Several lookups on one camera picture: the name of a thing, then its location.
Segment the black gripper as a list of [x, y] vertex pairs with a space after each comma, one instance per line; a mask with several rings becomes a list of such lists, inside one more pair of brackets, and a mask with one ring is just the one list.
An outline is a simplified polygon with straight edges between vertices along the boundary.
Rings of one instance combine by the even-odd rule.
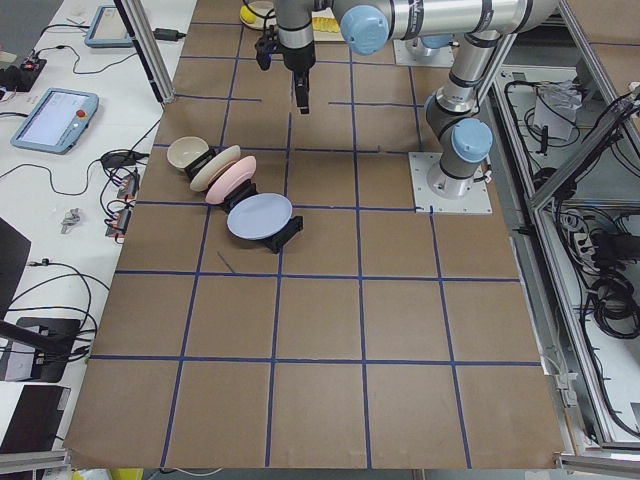
[[296, 105], [301, 114], [309, 113], [309, 71], [315, 64], [315, 43], [300, 48], [282, 47], [285, 66], [294, 78]]

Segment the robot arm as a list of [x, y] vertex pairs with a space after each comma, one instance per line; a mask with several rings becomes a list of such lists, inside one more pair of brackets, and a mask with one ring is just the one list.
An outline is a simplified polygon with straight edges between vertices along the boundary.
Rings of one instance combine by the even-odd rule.
[[441, 49], [449, 36], [457, 36], [459, 48], [448, 78], [426, 101], [425, 116], [443, 148], [428, 171], [428, 186], [441, 198], [458, 199], [468, 193], [492, 147], [490, 128], [473, 118], [472, 111], [500, 39], [540, 25], [557, 6], [555, 1], [536, 0], [277, 1], [270, 50], [281, 54], [292, 72], [296, 104], [306, 114], [309, 72], [316, 61], [313, 13], [330, 10], [344, 41], [360, 56], [379, 51], [391, 40]]

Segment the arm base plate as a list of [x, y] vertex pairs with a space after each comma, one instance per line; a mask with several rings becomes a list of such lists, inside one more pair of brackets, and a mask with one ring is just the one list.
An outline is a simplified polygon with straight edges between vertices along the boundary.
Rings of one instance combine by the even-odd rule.
[[451, 43], [453, 38], [445, 36], [424, 43], [424, 38], [394, 40], [395, 63], [401, 66], [423, 66], [450, 68], [454, 63]]
[[482, 173], [480, 166], [472, 177], [459, 180], [444, 173], [440, 158], [440, 152], [409, 153], [415, 210], [426, 214], [491, 214], [487, 184], [475, 181]]

